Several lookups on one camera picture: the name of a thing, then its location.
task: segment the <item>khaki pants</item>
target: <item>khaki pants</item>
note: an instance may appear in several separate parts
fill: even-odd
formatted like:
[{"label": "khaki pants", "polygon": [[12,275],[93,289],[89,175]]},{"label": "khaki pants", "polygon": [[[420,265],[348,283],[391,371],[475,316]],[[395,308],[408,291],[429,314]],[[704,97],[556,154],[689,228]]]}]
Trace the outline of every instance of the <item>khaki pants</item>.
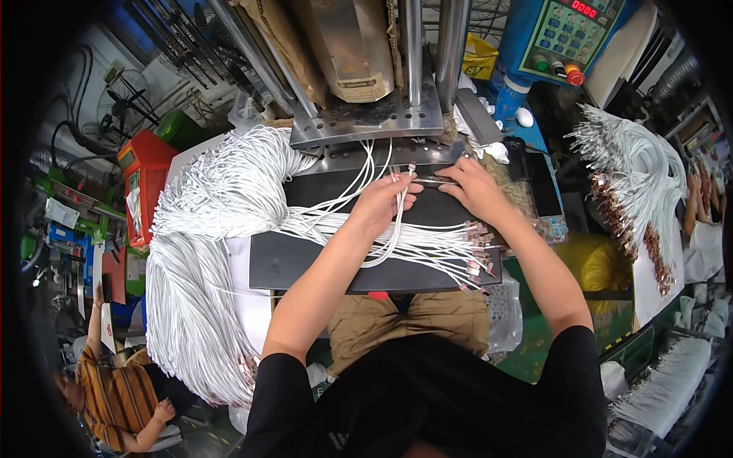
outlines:
[{"label": "khaki pants", "polygon": [[483,296],[461,291],[415,295],[407,315],[397,313],[391,300],[346,295],[328,323],[336,377],[351,363],[389,339],[435,333],[483,356],[488,348],[489,314]]}]

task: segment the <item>black t-shirt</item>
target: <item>black t-shirt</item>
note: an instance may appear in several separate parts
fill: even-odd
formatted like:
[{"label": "black t-shirt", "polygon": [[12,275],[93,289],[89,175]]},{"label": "black t-shirt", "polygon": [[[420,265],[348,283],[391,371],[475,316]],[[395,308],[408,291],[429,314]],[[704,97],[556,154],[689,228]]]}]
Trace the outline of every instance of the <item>black t-shirt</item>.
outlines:
[{"label": "black t-shirt", "polygon": [[420,439],[448,457],[600,457],[606,406],[593,333],[573,326],[536,385],[432,334],[381,344],[313,402],[290,355],[262,360],[243,457],[400,457]]}]

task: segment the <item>red machine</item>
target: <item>red machine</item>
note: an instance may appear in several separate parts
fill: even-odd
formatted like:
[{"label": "red machine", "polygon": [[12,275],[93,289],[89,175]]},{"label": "red machine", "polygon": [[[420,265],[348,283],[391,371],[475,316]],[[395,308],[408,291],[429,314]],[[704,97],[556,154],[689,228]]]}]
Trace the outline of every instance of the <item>red machine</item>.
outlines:
[{"label": "red machine", "polygon": [[171,159],[178,151],[149,130],[142,130],[119,151],[117,162],[125,173],[125,195],[140,188],[140,224],[134,224],[128,208],[130,246],[146,248],[152,239],[150,225],[158,195],[166,186]]}]

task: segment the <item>red digital display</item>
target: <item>red digital display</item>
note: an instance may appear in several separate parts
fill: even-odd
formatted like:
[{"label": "red digital display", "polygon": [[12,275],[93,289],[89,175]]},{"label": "red digital display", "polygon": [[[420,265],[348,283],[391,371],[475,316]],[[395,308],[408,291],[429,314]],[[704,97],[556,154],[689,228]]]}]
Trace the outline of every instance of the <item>red digital display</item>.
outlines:
[{"label": "red digital display", "polygon": [[574,2],[572,3],[572,8],[574,10],[578,10],[582,12],[584,15],[588,16],[589,18],[595,18],[596,13],[598,13],[598,11],[594,10],[593,8],[584,4],[582,1],[578,1],[578,0],[574,0]]}]

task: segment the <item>control panel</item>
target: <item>control panel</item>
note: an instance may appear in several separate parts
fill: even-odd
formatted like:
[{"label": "control panel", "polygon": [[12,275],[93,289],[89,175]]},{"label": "control panel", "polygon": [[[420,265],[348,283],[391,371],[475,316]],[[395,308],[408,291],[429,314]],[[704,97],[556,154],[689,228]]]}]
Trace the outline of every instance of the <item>control panel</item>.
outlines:
[{"label": "control panel", "polygon": [[568,65],[585,73],[609,38],[625,3],[545,0],[519,70],[560,82],[569,81]]}]

